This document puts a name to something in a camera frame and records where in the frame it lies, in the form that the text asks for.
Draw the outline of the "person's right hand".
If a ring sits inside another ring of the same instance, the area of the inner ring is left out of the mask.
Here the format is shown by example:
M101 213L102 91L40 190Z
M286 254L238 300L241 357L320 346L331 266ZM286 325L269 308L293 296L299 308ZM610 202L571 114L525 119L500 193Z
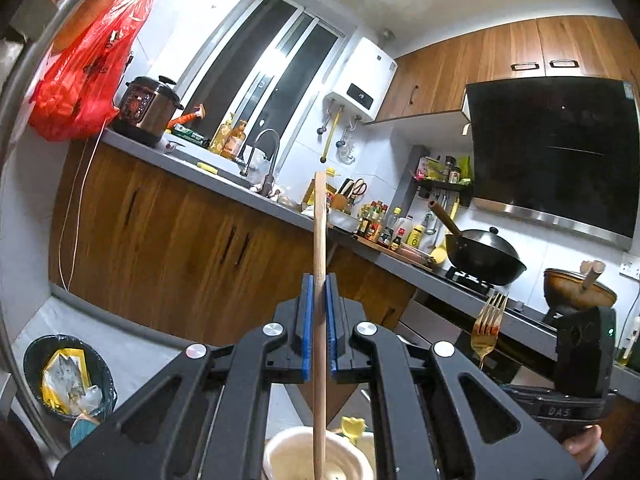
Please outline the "person's right hand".
M602 428L599 425L586 427L580 434L566 439L562 445L574 457L583 471L586 471L597 454L601 443Z

